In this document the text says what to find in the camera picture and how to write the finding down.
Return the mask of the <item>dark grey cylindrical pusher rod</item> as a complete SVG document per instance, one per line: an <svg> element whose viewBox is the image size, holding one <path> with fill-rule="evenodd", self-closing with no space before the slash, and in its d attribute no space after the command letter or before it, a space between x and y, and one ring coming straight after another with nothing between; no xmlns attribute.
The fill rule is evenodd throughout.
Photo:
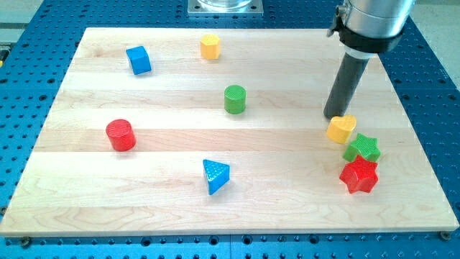
<svg viewBox="0 0 460 259"><path fill-rule="evenodd" d="M344 54L323 110L325 118L345 115L368 62L368 58L361 59Z"/></svg>

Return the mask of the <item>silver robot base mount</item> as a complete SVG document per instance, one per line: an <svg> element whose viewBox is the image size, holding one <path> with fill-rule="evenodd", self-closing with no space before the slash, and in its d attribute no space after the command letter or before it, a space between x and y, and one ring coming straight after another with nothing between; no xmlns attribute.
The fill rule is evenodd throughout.
<svg viewBox="0 0 460 259"><path fill-rule="evenodd" d="M189 16L263 15L263 0L188 0Z"/></svg>

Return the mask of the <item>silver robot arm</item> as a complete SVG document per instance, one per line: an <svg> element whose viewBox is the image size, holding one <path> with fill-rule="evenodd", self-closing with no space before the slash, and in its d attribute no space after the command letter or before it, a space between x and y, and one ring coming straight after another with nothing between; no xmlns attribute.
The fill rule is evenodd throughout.
<svg viewBox="0 0 460 259"><path fill-rule="evenodd" d="M369 59L397 46L414 4L414 0L343 0L335 8L327 36L337 33L345 53L323 110L325 118L345 115Z"/></svg>

